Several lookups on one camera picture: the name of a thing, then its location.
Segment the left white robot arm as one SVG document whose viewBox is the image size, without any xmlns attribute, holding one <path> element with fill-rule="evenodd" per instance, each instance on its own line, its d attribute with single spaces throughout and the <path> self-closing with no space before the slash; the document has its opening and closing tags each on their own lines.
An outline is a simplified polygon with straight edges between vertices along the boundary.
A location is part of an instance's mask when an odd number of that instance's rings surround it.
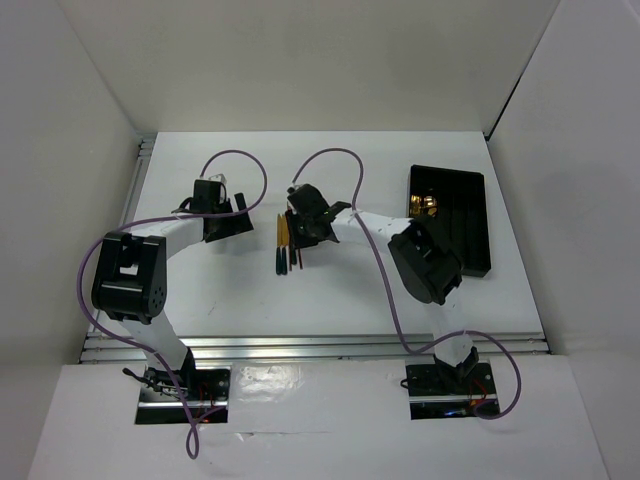
<svg viewBox="0 0 640 480">
<path fill-rule="evenodd" d="M 176 399 L 195 395 L 203 374 L 164 311 L 168 260 L 193 245 L 251 231 L 246 208 L 243 194 L 228 198 L 223 175 L 197 179 L 193 195 L 177 210 L 185 219 L 112 231 L 101 242 L 92 303 L 122 324 L 145 352 L 152 384 Z"/>
</svg>

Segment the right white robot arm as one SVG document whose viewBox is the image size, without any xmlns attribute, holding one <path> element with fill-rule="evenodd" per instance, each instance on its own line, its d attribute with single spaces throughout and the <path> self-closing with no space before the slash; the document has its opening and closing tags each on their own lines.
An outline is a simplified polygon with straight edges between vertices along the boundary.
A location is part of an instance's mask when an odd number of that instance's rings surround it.
<svg viewBox="0 0 640 480">
<path fill-rule="evenodd" d="M 329 204 L 310 184 L 290 186 L 287 200 L 296 246 L 309 248 L 324 241 L 368 246 L 379 267 L 384 266 L 380 255 L 390 255 L 405 290 L 427 310 L 438 384 L 448 392 L 468 384 L 478 363 L 477 348 L 445 307 L 447 296 L 461 284 L 463 262 L 439 223 L 428 215 L 387 217 L 347 202 Z"/>
</svg>

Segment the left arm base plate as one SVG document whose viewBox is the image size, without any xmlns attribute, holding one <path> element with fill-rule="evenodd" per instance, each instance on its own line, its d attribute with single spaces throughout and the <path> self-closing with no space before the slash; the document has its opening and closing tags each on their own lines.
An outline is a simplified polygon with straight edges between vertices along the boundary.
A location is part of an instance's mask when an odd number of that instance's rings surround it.
<svg viewBox="0 0 640 480">
<path fill-rule="evenodd" d="M 166 372 L 146 368 L 143 374 L 135 374 L 125 368 L 123 372 L 141 385 L 136 425 L 187 424 L 188 419 L 180 400 L 182 392 L 188 410 L 199 423 L 224 424 L 228 422 L 231 368 L 196 370 L 190 386 L 180 383 L 178 390 Z"/>
</svg>

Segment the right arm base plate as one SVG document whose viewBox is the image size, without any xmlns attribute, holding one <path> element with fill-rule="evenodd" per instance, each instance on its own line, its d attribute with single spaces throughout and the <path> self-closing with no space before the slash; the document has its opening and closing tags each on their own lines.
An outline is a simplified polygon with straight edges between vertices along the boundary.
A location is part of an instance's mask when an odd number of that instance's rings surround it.
<svg viewBox="0 0 640 480">
<path fill-rule="evenodd" d="M 500 413 L 489 363 L 479 363 L 461 384 L 446 384 L 433 363 L 409 364 L 400 386 L 407 390 L 412 420 L 493 417 Z"/>
</svg>

